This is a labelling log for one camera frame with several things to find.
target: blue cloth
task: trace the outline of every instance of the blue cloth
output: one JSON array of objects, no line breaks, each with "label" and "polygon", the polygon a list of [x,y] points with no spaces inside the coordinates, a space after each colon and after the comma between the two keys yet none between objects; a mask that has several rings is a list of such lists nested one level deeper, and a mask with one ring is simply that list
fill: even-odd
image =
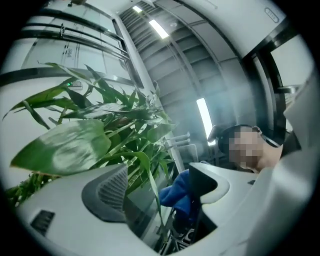
[{"label": "blue cloth", "polygon": [[159,201],[162,206],[176,210],[178,218],[196,220],[199,204],[190,189],[188,169],[181,172],[171,186],[160,190]]}]

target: green plant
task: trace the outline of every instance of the green plant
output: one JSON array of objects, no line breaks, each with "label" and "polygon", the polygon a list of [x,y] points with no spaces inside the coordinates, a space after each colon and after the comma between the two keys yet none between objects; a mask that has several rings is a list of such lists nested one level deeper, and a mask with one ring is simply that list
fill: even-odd
[{"label": "green plant", "polygon": [[[172,159],[163,137],[175,125],[170,123],[163,109],[155,105],[157,94],[145,96],[138,87],[131,95],[123,90],[120,93],[89,66],[92,81],[71,68],[46,64],[64,70],[71,77],[23,100],[9,111],[27,110],[36,122],[49,130],[25,146],[11,161],[11,166],[32,172],[27,180],[6,191],[12,205],[18,205],[59,177],[126,163],[126,193],[150,182],[161,214],[154,178],[160,171],[169,178],[167,164]],[[67,86],[76,80],[88,84],[84,95]],[[93,104],[87,99],[93,90],[101,94],[103,102]],[[62,92],[67,92],[69,98],[61,97]],[[60,113],[58,119],[48,118],[55,128],[50,129],[37,113],[38,108]]]}]

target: person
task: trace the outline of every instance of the person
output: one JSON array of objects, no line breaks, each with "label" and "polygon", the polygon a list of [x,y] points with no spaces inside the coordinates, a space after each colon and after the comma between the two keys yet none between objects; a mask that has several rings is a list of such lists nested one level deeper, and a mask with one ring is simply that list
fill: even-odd
[{"label": "person", "polygon": [[255,173],[266,167],[274,167],[280,158],[301,149],[294,132],[287,137],[283,145],[273,147],[263,139],[257,126],[246,124],[226,129],[215,125],[208,137],[209,142],[213,140],[216,140],[219,150],[228,156],[230,162]]}]

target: ceiling light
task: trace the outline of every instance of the ceiling light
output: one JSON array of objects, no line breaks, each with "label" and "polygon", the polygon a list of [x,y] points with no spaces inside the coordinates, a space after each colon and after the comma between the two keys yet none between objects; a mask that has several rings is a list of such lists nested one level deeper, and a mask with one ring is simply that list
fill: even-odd
[{"label": "ceiling light", "polygon": [[[196,103],[197,103],[199,111],[200,111],[200,115],[202,118],[206,138],[208,138],[213,126],[212,126],[212,122],[211,122],[211,118],[210,118],[210,114],[209,114],[206,100],[205,100],[205,98],[200,98],[196,101]],[[212,142],[208,142],[209,146],[215,145],[215,144],[216,144],[215,140]]]},{"label": "ceiling light", "polygon": [[134,9],[137,13],[142,12],[142,10],[138,6],[134,6],[132,7],[132,9]]},{"label": "ceiling light", "polygon": [[157,31],[157,33],[160,35],[162,39],[168,37],[168,33],[163,29],[162,26],[158,22],[156,22],[154,19],[149,21],[150,25]]}]

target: bamboo plant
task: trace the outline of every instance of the bamboo plant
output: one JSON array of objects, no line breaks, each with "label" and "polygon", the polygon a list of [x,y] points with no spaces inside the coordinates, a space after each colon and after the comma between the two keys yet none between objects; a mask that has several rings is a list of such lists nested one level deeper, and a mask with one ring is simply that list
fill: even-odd
[{"label": "bamboo plant", "polygon": [[[46,183],[60,177],[126,163],[126,193],[150,183],[160,210],[154,178],[164,172],[169,179],[167,164],[173,160],[163,138],[175,125],[155,104],[159,89],[145,96],[135,87],[132,94],[127,95],[124,90],[121,93],[110,86],[89,66],[86,67],[94,79],[56,63],[46,65],[64,70],[70,78],[23,100],[9,111],[28,111],[39,125],[48,129],[11,161],[12,167],[31,171],[27,180],[6,191],[11,204],[17,206]],[[84,95],[67,86],[77,80],[88,84]],[[94,104],[88,100],[93,90],[101,94],[103,102]],[[69,97],[61,96],[63,92]],[[39,108],[59,112],[58,119],[48,118],[56,125],[54,128],[38,114]]]}]

